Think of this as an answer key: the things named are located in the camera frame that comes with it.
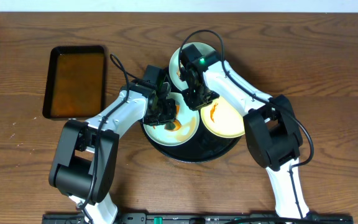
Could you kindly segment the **green and yellow sponge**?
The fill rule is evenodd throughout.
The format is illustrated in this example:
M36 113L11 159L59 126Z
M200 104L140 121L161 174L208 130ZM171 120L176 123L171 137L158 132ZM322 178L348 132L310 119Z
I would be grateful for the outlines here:
M178 120L178 114L180 112L180 105L169 107L167 111L168 123L164 126L164 129L170 132L178 131L181 128L181 122Z

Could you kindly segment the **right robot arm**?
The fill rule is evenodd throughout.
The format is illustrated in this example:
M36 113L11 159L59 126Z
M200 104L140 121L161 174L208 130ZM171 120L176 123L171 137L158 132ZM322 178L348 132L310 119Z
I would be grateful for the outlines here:
M179 64L180 79L190 108L202 108L210 93L223 97L243 117L246 143L253 159L266 169L275 196L275 210L283 218L306 218L309 208L303 198L298 169L303 138L310 135L296 119L283 95L272 97L238 75L227 61L198 59Z

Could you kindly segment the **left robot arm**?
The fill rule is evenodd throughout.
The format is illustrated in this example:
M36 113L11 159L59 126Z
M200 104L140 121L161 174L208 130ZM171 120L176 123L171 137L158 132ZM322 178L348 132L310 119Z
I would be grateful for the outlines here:
M173 122L175 100L153 88L122 86L118 98L84 122L71 119L62 129L49 184L76 203L83 223L113 223L117 206L109 196L120 138L137 121L151 126Z

